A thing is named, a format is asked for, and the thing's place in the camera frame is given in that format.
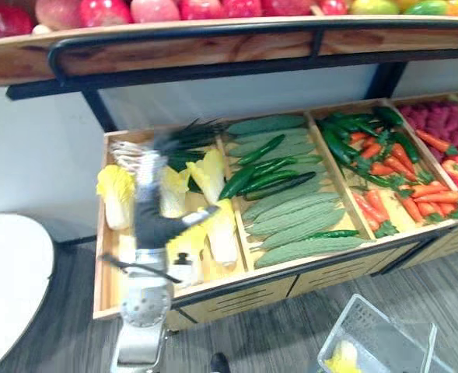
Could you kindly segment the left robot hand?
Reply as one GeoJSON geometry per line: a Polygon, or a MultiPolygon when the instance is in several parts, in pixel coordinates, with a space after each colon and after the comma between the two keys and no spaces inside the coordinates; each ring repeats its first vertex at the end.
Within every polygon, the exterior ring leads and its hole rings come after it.
{"type": "Polygon", "coordinates": [[[167,157],[156,150],[147,150],[140,158],[136,172],[134,210],[137,249],[164,248],[168,241],[208,220],[220,210],[218,206],[209,206],[180,218],[164,217],[160,209],[160,176],[166,164],[167,157]]]}

